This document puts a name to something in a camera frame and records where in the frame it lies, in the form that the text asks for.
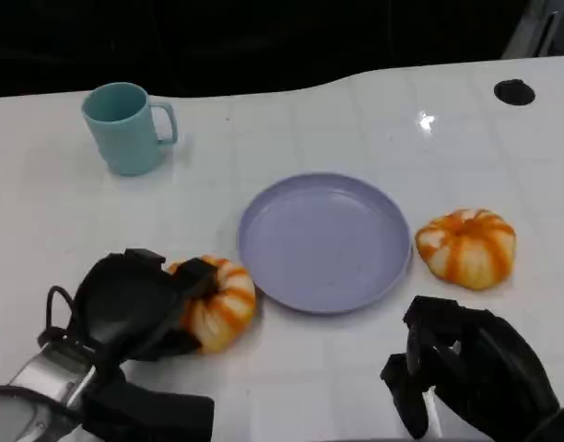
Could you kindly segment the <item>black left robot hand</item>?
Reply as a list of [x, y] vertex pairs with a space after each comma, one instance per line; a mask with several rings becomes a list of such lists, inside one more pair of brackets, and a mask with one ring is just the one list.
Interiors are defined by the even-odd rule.
[[217, 267], [192, 258], [169, 273], [165, 262], [145, 249], [99, 260], [76, 291], [67, 333], [115, 363], [198, 350], [182, 321], [193, 301], [216, 291]]

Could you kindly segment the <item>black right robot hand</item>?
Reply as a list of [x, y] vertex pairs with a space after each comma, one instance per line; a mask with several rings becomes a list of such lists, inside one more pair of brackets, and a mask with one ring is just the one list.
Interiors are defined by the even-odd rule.
[[494, 441], [522, 441], [559, 411], [539, 357], [505, 319], [417, 296], [404, 322], [406, 350], [389, 356], [380, 377], [413, 438], [429, 429], [429, 390]]

